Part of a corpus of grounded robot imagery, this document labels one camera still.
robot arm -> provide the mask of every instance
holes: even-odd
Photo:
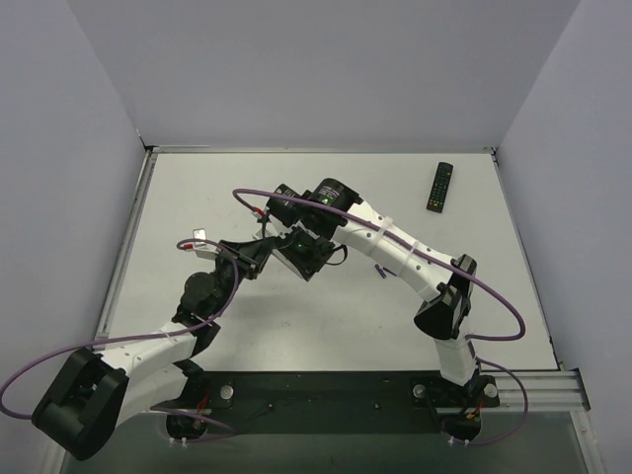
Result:
[[[276,193],[298,197],[284,185]],[[301,198],[360,217],[379,230],[367,230],[324,210],[271,198],[267,215],[277,236],[245,243],[220,241],[217,253],[205,246],[192,247],[198,256],[215,260],[215,270],[189,277],[171,322],[142,341],[99,353],[87,349],[73,353],[36,407],[33,424],[76,458],[92,456],[117,425],[156,403],[180,396],[201,372],[189,358],[206,349],[219,331],[212,320],[243,279],[255,279],[261,273],[270,255],[310,280],[333,255],[334,242],[389,268],[416,291],[423,303],[414,321],[435,340],[441,376],[460,386],[468,384],[476,372],[473,350],[465,339],[469,280],[406,250],[384,232],[471,275],[476,263],[465,255],[452,259],[418,242],[336,180],[324,180],[315,192],[305,192]]]
[[[288,205],[287,201],[280,199],[271,198],[268,201],[268,212],[278,235],[285,236],[286,239],[290,238],[288,236],[292,233],[302,235],[301,243],[308,248],[310,240],[313,241],[311,245],[316,248],[319,239],[323,237],[347,245],[391,270],[413,288],[423,300],[415,317],[415,324],[421,331],[434,338],[441,376],[461,386],[471,380],[476,369],[476,359],[465,339],[470,330],[467,320],[464,319],[470,309],[470,281],[431,264],[412,250],[406,250],[392,239],[386,238],[384,232],[388,230],[408,243],[412,249],[419,248],[471,275],[476,272],[474,260],[466,255],[453,259],[431,249],[395,226],[390,217],[377,212],[357,193],[336,180],[324,180],[315,192],[305,192],[302,197],[286,185],[279,186],[276,193],[324,203],[379,227],[380,230],[375,232],[355,221],[332,218],[331,215],[319,210]],[[300,260],[295,255],[296,250],[296,247],[289,246],[273,252],[273,255],[295,273],[309,279],[313,273],[306,272],[304,268],[297,269],[292,264]]]

white table surface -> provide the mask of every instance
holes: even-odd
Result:
[[[436,164],[454,173],[442,214],[426,210]],[[251,240],[258,229],[234,188],[299,193],[324,178],[357,191],[396,225],[452,256],[467,253],[477,276],[521,312],[518,342],[475,342],[477,354],[512,369],[557,364],[490,155],[432,154],[161,154],[149,186],[118,298],[112,336],[159,328],[174,314],[187,277],[213,262],[176,249],[203,227],[212,240]],[[263,206],[265,200],[252,197]],[[270,258],[244,281],[218,320],[213,344],[195,357],[208,370],[433,370],[435,344],[413,323],[421,300],[395,276],[383,279],[367,257],[325,267],[305,282]],[[513,334],[507,309],[481,289],[469,316],[478,334]]]

wire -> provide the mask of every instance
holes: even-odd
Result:
[[[295,202],[295,203],[306,205],[306,206],[309,206],[309,207],[314,207],[316,209],[324,210],[324,211],[330,212],[332,214],[340,215],[341,217],[343,217],[343,218],[345,218],[347,220],[351,220],[353,222],[356,222],[356,223],[358,223],[360,225],[363,225],[364,227],[367,227],[367,228],[369,228],[371,230],[374,230],[376,232],[378,232],[380,230],[380,227],[378,225],[376,225],[376,224],[374,224],[372,222],[369,222],[368,220],[364,220],[364,219],[362,219],[360,217],[357,217],[357,216],[355,216],[353,214],[349,214],[348,212],[344,212],[343,210],[335,209],[335,208],[330,207],[328,205],[321,204],[320,202],[314,202],[314,201],[307,200],[307,199],[302,199],[302,198],[299,198],[299,197],[291,197],[291,196],[279,195],[279,194],[276,194],[276,193],[269,193],[267,191],[249,190],[249,189],[245,189],[245,188],[238,188],[236,190],[233,190],[233,196],[239,202],[241,202],[242,204],[246,205],[246,207],[248,207],[248,208],[250,208],[251,205],[248,204],[239,195],[252,195],[252,196],[261,196],[261,197],[264,197],[264,198],[275,198],[275,199],[280,199],[280,200],[288,200],[290,202]],[[517,341],[518,339],[521,339],[522,337],[524,337],[524,334],[526,333],[526,326],[524,324],[524,319],[522,319],[522,316],[517,311],[517,309],[515,309],[515,307],[511,303],[509,303],[509,301],[504,296],[502,296],[500,293],[495,291],[493,288],[488,286],[486,283],[484,283],[481,280],[477,279],[475,276],[470,275],[470,274],[464,272],[461,269],[453,267],[450,264],[442,262],[441,260],[436,259],[432,255],[426,254],[425,252],[422,252],[419,249],[413,248],[413,246],[411,244],[406,242],[400,236],[395,235],[390,230],[384,231],[384,235],[386,237],[388,237],[389,239],[395,241],[396,243],[398,243],[399,245],[401,245],[405,249],[412,251],[413,253],[415,253],[417,256],[423,258],[424,260],[427,260],[427,261],[432,262],[432,263],[434,263],[436,265],[439,265],[443,269],[449,270],[449,271],[453,272],[454,274],[459,275],[460,277],[464,277],[464,278],[470,280],[472,283],[474,283],[477,286],[479,286],[480,288],[482,288],[483,290],[485,290],[487,293],[489,293],[494,298],[499,300],[507,309],[510,310],[510,312],[515,317],[515,319],[516,319],[516,321],[518,323],[518,326],[519,326],[518,332],[516,334],[514,334],[514,335],[510,335],[510,336],[479,336],[477,334],[468,334],[468,335],[465,336],[468,340],[477,339],[477,340],[480,340],[480,341],[500,342],[500,341]]]
[[[262,239],[266,238],[266,224],[268,224],[268,222],[270,222],[270,217],[268,216],[268,213],[266,212],[264,215],[261,216],[261,238]]]
[[[191,413],[191,412],[187,412],[187,411],[184,411],[184,410],[176,410],[176,409],[173,409],[173,408],[159,407],[157,405],[154,405],[153,407],[151,407],[151,410],[153,410],[155,412],[164,412],[164,413],[169,413],[171,415],[178,415],[178,416],[182,416],[182,417],[193,418],[194,420],[200,420],[201,422],[208,423],[209,425],[214,425],[214,426],[222,428],[223,430],[226,430],[228,432],[228,433],[225,433],[225,434],[211,434],[209,436],[201,436],[201,437],[199,437],[197,439],[187,439],[187,444],[189,444],[189,443],[198,443],[198,442],[206,442],[206,441],[215,441],[217,439],[224,439],[226,437],[232,437],[232,436],[235,436],[237,434],[235,429],[232,428],[230,425],[226,425],[225,423],[222,423],[222,422],[219,422],[217,420],[214,420],[213,418],[205,417],[205,416],[200,415],[200,414]]]
[[[181,240],[180,242],[176,244],[176,247],[179,250],[186,250],[184,246],[187,244],[194,243],[194,242],[201,242],[204,244],[212,245],[213,247],[216,247],[219,250],[229,253],[222,245],[217,244],[213,242],[212,240],[206,240],[206,239]],[[228,296],[226,303],[221,307],[219,311],[217,311],[217,313],[211,315],[208,319],[202,321],[199,324],[196,324],[195,326],[191,326],[190,328],[185,328],[178,331],[172,331],[171,333],[139,334],[135,336],[123,336],[120,338],[96,339],[92,341],[87,341],[85,343],[72,344],[70,346],[57,349],[56,351],[52,351],[51,353],[42,355],[36,358],[35,360],[33,360],[32,362],[27,363],[24,367],[22,367],[21,369],[19,369],[12,375],[10,375],[9,378],[7,378],[7,380],[5,380],[5,382],[2,384],[2,386],[0,386],[0,412],[5,414],[8,417],[15,418],[17,420],[30,420],[31,419],[31,415],[28,413],[19,413],[19,412],[14,412],[13,410],[8,409],[4,405],[4,401],[3,401],[4,394],[7,391],[7,389],[11,386],[11,384],[15,382],[20,376],[24,375],[26,372],[28,372],[35,366],[40,365],[42,362],[45,362],[53,357],[60,356],[65,353],[70,353],[71,351],[76,351],[77,349],[81,349],[81,348],[91,348],[95,345],[100,346],[100,345],[107,345],[107,344],[126,343],[128,341],[147,341],[147,340],[152,340],[152,339],[172,338],[174,336],[180,336],[181,334],[191,333],[193,331],[201,329],[204,326],[211,323],[212,321],[214,321],[215,319],[219,318],[223,314],[223,312],[226,310],[226,308],[228,308],[228,305],[231,303],[231,301],[235,297],[235,293],[237,292],[237,288],[239,287],[239,278],[237,277],[239,273],[239,269],[237,268],[237,263],[235,262],[235,258],[234,257],[231,258],[230,262],[233,265],[233,271],[235,273],[233,289],[230,292],[230,295]]]
[[[347,246],[345,244],[341,244],[338,247],[336,247],[333,250],[333,252],[336,253],[339,250],[343,251],[343,259],[340,260],[339,262],[336,262],[335,264],[330,264],[329,262],[327,262],[325,265],[330,265],[332,267],[337,267],[338,265],[342,265],[347,260],[347,257],[349,256],[349,250],[347,249]]]
[[[524,409],[522,410],[522,416],[520,417],[520,420],[517,422],[517,424],[515,424],[515,426],[513,426],[512,428],[510,428],[509,430],[507,430],[503,434],[499,434],[498,436],[492,437],[490,439],[484,439],[482,441],[468,441],[468,442],[465,442],[463,439],[458,439],[458,438],[453,437],[453,436],[450,438],[450,439],[453,439],[454,441],[456,441],[459,444],[467,444],[468,446],[488,446],[490,444],[494,444],[495,442],[502,441],[503,439],[513,435],[520,428],[522,428],[522,426],[524,425],[524,422],[526,422],[526,417],[528,416],[528,413],[529,413],[529,400],[528,400],[528,396],[526,394],[526,388],[524,387],[524,384],[522,383],[522,381],[519,378],[517,378],[517,375],[515,375],[511,370],[509,370],[508,368],[503,367],[502,365],[499,365],[499,364],[497,364],[495,362],[489,362],[488,360],[484,360],[484,359],[479,358],[479,357],[476,357],[476,359],[480,363],[484,363],[486,365],[490,365],[493,368],[497,368],[498,370],[503,371],[509,377],[511,377],[513,380],[515,380],[515,383],[517,383],[517,385],[520,387],[520,391],[522,392],[522,398],[524,399]],[[448,418],[444,418],[443,421],[441,422],[441,428],[443,429],[444,432],[445,432],[445,422],[447,420],[448,420]]]
[[[206,395],[204,396],[204,398],[201,399],[201,401],[197,404],[196,408],[197,408],[197,414],[201,414],[201,411],[206,408],[206,405],[208,405],[208,398],[210,397],[210,390],[206,390]]]

red wire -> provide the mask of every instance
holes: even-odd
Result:
[[[210,397],[210,390],[206,390],[206,396],[201,399],[201,401],[197,404],[197,414],[199,415],[201,411],[206,408],[208,405],[208,398]]]

white backdrop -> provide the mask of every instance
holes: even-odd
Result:
[[[579,0],[68,0],[150,145],[482,150]]]

